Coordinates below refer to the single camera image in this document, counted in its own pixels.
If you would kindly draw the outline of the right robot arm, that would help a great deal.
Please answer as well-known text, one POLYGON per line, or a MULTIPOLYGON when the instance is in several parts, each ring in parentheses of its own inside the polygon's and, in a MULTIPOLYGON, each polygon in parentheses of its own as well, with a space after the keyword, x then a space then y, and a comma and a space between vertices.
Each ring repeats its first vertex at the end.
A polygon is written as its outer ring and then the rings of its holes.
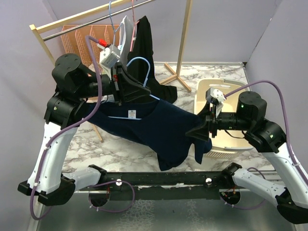
POLYGON ((293 224, 308 221, 307 173, 295 163, 295 155, 288 150, 283 129, 265 118, 267 102, 253 91, 244 91, 238 97, 236 112, 216 113, 216 100, 208 100, 198 114, 201 125, 186 133, 188 137, 208 141, 218 130, 244 131, 244 139, 270 161, 284 185, 258 177, 239 164, 228 165, 219 180, 226 188, 247 188, 271 202, 278 212, 293 224))

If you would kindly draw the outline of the navy blue t shirt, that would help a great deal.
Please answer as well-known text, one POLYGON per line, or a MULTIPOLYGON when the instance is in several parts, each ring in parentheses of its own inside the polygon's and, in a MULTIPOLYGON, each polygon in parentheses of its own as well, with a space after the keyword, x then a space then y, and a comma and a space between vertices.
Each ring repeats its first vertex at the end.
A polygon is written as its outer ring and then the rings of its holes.
POLYGON ((201 124, 201 119, 162 99, 121 106, 102 103, 88 121, 112 135, 150 147, 157 154, 161 171, 182 164, 191 145, 199 164, 212 149, 211 140, 186 136, 186 132, 201 124))

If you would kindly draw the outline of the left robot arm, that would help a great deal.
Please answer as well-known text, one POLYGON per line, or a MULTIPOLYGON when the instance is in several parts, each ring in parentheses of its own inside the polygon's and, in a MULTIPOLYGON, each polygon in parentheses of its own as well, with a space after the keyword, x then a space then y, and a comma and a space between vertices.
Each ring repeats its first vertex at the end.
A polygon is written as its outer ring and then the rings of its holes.
POLYGON ((113 78, 91 71, 74 53, 56 60, 51 73, 56 90, 47 103, 43 143, 31 176, 18 185, 19 192, 36 196, 45 206, 55 206, 64 205, 75 191, 85 187, 105 187, 106 171, 98 166, 90 165, 71 174, 62 173, 62 167, 69 144, 88 114, 86 99, 113 95, 116 104, 122 105, 151 93, 121 63, 116 63, 111 73, 113 78))

